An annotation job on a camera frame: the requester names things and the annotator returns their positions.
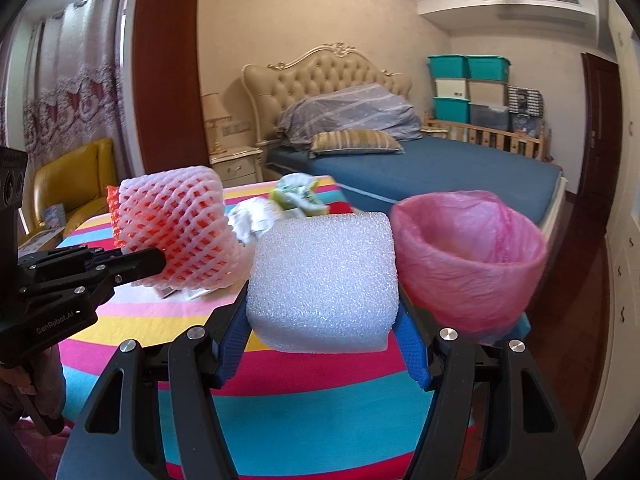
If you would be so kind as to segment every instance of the foam fruit net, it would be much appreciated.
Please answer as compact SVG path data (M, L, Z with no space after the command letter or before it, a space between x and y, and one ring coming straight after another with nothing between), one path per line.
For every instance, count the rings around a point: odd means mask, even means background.
M225 216L222 183L204 166L124 180L108 187L115 245L123 253L157 247L166 267L133 285L216 289L248 272L253 248Z

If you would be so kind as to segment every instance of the purple curtain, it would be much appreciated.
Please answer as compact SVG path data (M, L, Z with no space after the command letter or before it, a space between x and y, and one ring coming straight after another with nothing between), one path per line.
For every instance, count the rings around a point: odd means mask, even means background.
M82 0L35 25L24 97L33 171L87 142L111 137L118 177L130 177L120 81L125 4Z
M19 20L9 28L4 40L0 43L0 146L6 146L6 84L9 75L9 58L11 56L11 46L14 42L14 34L17 30Z

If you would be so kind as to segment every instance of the headboard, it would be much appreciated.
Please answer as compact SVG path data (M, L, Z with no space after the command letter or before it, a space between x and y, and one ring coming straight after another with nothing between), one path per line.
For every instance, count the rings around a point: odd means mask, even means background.
M380 70L344 43L318 46L291 63L246 65L242 84L254 108L256 145L280 142L276 131L280 116L300 99L370 83L379 83L405 98L412 84L408 75Z

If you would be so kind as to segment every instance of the pink trash bag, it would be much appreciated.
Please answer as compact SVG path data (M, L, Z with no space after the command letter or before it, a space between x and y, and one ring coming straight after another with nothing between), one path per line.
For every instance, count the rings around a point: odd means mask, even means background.
M413 196L390 220L400 283L438 323L478 343L517 323L546 262L533 222L487 191Z

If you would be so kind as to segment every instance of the blue bed sheet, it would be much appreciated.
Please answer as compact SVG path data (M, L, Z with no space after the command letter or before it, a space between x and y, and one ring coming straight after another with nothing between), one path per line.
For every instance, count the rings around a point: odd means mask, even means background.
M482 189L540 225L551 204L560 171L549 164L456 140L423 137L403 142L405 152L309 158L279 146L267 163L281 173L330 175L347 200L362 211L388 214L407 197L436 191Z

